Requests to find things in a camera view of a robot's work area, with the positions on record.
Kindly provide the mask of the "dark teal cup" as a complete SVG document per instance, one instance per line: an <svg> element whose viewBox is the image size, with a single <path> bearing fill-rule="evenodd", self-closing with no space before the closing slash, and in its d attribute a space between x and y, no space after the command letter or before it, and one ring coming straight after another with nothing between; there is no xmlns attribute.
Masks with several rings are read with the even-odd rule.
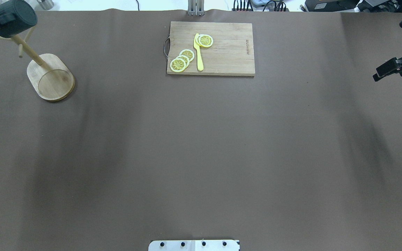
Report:
<svg viewBox="0 0 402 251"><path fill-rule="evenodd" d="M34 9L24 0L9 0L0 5L0 36L11 38L38 23Z"/></svg>

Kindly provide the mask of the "small metal cup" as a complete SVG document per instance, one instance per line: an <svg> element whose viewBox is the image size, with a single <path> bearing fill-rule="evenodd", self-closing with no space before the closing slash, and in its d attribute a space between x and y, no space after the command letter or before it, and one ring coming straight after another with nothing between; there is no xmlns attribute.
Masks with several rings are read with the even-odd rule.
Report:
<svg viewBox="0 0 402 251"><path fill-rule="evenodd" d="M37 0L37 2L43 10L51 10L54 8L53 0Z"/></svg>

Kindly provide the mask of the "wooden cup rack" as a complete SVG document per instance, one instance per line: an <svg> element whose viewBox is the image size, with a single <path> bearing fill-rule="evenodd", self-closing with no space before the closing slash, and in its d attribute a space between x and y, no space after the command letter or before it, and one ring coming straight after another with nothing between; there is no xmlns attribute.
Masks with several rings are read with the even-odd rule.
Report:
<svg viewBox="0 0 402 251"><path fill-rule="evenodd" d="M75 78L62 60L54 54L38 54L27 41L35 30L31 27L11 38L1 40L12 41L18 47L18 56L27 54L31 61L27 67L27 76L32 87L40 98L56 102L66 98L75 87Z"/></svg>

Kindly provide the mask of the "wooden cutting board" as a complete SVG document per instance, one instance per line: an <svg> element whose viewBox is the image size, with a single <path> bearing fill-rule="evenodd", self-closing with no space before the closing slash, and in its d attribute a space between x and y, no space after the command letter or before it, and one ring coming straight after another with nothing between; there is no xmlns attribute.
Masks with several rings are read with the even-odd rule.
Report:
<svg viewBox="0 0 402 251"><path fill-rule="evenodd" d="M196 33L208 34L214 40L211 47L200 47L203 71L197 70L196 50L193 47ZM166 66L168 74L176 74L170 70L170 62L179 55L180 51L190 49L195 53L195 57L179 75L255 76L251 23L171 21L169 43L169 59Z"/></svg>

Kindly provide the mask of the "yellow lemon slice toy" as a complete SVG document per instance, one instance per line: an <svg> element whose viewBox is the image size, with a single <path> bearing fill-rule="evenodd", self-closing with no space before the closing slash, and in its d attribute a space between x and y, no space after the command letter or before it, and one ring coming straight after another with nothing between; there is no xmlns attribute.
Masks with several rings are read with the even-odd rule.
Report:
<svg viewBox="0 0 402 251"><path fill-rule="evenodd" d="M170 62L170 70L174 73L181 73L187 68L187 62L184 58L177 57Z"/></svg>

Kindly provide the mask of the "lemon slice under spoon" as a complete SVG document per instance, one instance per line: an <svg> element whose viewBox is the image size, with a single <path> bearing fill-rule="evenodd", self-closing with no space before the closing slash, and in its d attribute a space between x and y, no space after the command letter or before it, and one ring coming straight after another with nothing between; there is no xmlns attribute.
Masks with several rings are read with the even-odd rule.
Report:
<svg viewBox="0 0 402 251"><path fill-rule="evenodd" d="M197 37L195 38L195 43L199 47L209 48L213 45L214 40L208 34L198 34Z"/></svg>

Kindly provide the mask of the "middle lemon slice toy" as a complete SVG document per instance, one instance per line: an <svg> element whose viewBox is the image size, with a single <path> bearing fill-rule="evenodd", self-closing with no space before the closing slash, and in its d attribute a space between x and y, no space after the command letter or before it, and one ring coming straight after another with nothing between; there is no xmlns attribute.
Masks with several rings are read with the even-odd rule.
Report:
<svg viewBox="0 0 402 251"><path fill-rule="evenodd" d="M189 59L189 62L192 62L195 57L195 53L190 49L184 49L180 51L179 55L187 57Z"/></svg>

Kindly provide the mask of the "yellow toy spoon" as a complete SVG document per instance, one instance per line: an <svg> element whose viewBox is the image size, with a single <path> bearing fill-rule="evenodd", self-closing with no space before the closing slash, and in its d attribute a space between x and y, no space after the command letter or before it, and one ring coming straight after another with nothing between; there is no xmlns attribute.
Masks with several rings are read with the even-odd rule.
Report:
<svg viewBox="0 0 402 251"><path fill-rule="evenodd" d="M202 60L202 56L201 56L201 49L200 49L200 45L198 44L198 37L199 37L199 33L196 33L194 36L194 40L193 40L193 47L196 51L196 64L197 64L197 70L198 71L203 71L204 70L204 64L203 64L203 60Z"/></svg>

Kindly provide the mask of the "white pillar with base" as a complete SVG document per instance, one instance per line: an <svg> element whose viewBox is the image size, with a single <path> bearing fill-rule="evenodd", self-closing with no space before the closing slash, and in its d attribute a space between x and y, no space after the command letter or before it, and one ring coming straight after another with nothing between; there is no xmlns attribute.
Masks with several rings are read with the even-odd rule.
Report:
<svg viewBox="0 0 402 251"><path fill-rule="evenodd" d="M148 246L149 251L240 251L239 240L155 240Z"/></svg>

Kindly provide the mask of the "aluminium frame post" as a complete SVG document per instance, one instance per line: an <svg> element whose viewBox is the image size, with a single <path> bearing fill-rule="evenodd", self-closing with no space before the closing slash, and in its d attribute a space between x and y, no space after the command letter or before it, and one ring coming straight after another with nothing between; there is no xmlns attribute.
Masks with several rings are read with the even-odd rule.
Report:
<svg viewBox="0 0 402 251"><path fill-rule="evenodd" d="M188 16L204 16L204 0L188 0Z"/></svg>

